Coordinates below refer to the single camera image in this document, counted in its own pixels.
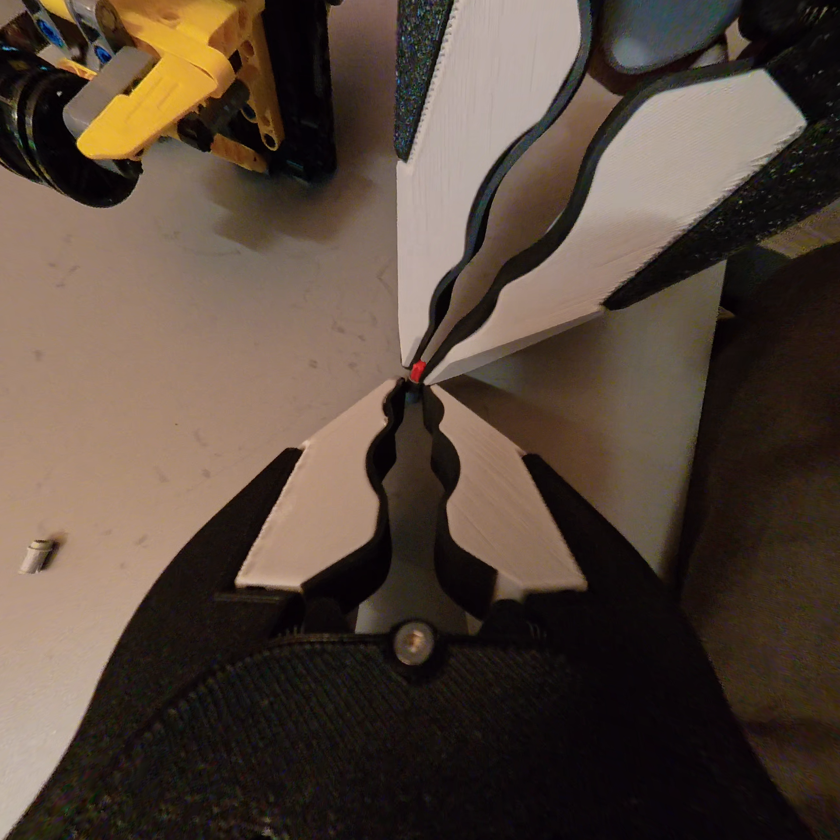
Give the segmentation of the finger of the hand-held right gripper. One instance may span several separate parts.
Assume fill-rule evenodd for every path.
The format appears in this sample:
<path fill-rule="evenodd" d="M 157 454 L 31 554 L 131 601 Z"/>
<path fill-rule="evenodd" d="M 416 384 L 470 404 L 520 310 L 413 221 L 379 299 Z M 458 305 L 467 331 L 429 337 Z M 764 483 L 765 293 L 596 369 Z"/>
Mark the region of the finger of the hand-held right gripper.
<path fill-rule="evenodd" d="M 481 248 L 510 168 L 560 116 L 592 47 L 592 2 L 447 2 L 398 14 L 398 327 L 418 362 Z"/>
<path fill-rule="evenodd" d="M 433 384 L 599 312 L 667 246 L 797 139 L 809 95 L 748 61 L 661 77 L 590 143 L 565 209 L 510 257 L 426 363 Z"/>

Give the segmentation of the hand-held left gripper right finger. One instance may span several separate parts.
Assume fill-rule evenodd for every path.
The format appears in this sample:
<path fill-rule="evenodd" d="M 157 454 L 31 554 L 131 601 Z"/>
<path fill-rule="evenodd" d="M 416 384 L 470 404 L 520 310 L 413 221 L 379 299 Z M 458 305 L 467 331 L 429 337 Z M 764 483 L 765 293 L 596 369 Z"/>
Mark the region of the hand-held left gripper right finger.
<path fill-rule="evenodd" d="M 444 489 L 434 564 L 473 617 L 587 582 L 525 463 L 525 452 L 437 385 L 423 389 L 432 468 Z"/>

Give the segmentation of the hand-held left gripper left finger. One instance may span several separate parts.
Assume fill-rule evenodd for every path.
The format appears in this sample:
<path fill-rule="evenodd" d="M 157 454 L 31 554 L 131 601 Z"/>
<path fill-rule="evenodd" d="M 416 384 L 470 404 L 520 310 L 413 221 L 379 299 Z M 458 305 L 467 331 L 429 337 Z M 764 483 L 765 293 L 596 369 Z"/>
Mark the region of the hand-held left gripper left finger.
<path fill-rule="evenodd" d="M 392 558 L 383 480 L 405 388 L 384 381 L 292 450 L 297 461 L 234 578 L 237 598 L 326 598 L 351 613 L 382 586 Z"/>

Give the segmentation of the person's right hand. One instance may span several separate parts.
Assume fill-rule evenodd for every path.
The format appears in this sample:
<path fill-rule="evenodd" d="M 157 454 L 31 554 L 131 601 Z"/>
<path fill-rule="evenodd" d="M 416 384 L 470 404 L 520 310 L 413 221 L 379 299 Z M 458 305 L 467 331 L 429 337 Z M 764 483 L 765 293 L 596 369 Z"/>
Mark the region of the person's right hand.
<path fill-rule="evenodd" d="M 662 70 L 644 73 L 626 73 L 613 68 L 606 61 L 599 49 L 594 49 L 587 64 L 587 75 L 604 89 L 619 97 L 626 96 L 634 89 L 643 86 L 665 74 Z"/>

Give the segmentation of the small grey toy bushing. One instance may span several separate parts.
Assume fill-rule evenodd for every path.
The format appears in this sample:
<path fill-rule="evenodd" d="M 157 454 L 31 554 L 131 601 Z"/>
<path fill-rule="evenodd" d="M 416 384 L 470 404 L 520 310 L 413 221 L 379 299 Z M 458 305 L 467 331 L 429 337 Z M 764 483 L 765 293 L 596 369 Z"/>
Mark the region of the small grey toy bushing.
<path fill-rule="evenodd" d="M 59 541 L 55 539 L 34 539 L 27 546 L 18 573 L 31 575 L 41 572 L 50 562 L 58 545 Z"/>

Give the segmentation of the yellow toy vehicle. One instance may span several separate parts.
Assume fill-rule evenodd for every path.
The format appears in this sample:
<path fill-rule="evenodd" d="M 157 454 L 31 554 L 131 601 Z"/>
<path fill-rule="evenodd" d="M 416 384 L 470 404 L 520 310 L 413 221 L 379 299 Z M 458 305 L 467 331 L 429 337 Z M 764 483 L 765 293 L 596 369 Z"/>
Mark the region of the yellow toy vehicle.
<path fill-rule="evenodd" d="M 334 173 L 329 2 L 26 1 L 2 25 L 2 168 L 125 201 L 171 138 L 257 173 Z"/>

